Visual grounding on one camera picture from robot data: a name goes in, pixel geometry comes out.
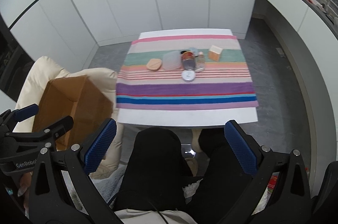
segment foot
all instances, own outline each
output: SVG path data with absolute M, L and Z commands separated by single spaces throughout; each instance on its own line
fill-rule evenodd
M 194 152 L 201 153 L 202 149 L 199 146 L 198 139 L 199 135 L 201 134 L 202 129 L 191 129 L 192 130 L 192 144 L 191 147 Z
M 195 158 L 192 158 L 192 157 L 188 157 L 188 158 L 185 158 L 185 161 L 187 162 L 191 172 L 192 172 L 192 175 L 193 176 L 196 176 L 197 175 L 197 171 L 198 171 L 198 164 L 197 164 L 197 160 Z

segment beige shirt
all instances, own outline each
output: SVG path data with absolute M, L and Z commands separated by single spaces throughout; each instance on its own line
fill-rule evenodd
M 115 214 L 124 224 L 166 224 L 163 218 L 153 211 L 125 209 Z M 164 211 L 161 214 L 169 224 L 197 224 L 190 215 L 181 211 Z

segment small orange and white box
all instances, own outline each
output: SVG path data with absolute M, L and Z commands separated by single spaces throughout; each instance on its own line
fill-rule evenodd
M 209 59 L 218 62 L 222 51 L 223 51 L 222 48 L 212 45 L 208 53 Z

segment striped tablecloth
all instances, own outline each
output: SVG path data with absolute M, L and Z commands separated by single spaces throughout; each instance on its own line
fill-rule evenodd
M 210 60 L 211 45 L 223 48 L 219 62 Z M 195 47 L 204 52 L 206 68 L 193 82 L 176 71 L 152 72 L 146 64 L 165 53 Z M 257 107 L 252 79 L 241 47 L 232 35 L 181 35 L 132 42 L 118 75 L 117 107 L 155 110 L 209 110 Z

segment beige cushion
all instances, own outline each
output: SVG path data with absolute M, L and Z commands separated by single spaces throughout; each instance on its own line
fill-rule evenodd
M 84 69 L 71 74 L 66 69 L 56 64 L 47 56 L 40 57 L 32 66 L 21 89 L 16 109 L 21 109 L 31 104 L 39 104 L 47 82 L 51 79 L 61 77 L 75 77 L 87 75 L 93 84 L 113 102 L 112 118 L 117 120 L 118 109 L 116 109 L 116 79 L 117 73 L 107 68 Z M 28 118 L 16 125 L 14 132 L 31 132 L 34 117 Z M 116 136 L 102 160 L 99 168 L 91 174 L 92 178 L 107 178 L 119 166 L 121 157 L 121 146 L 123 137 L 123 125 L 117 123 Z

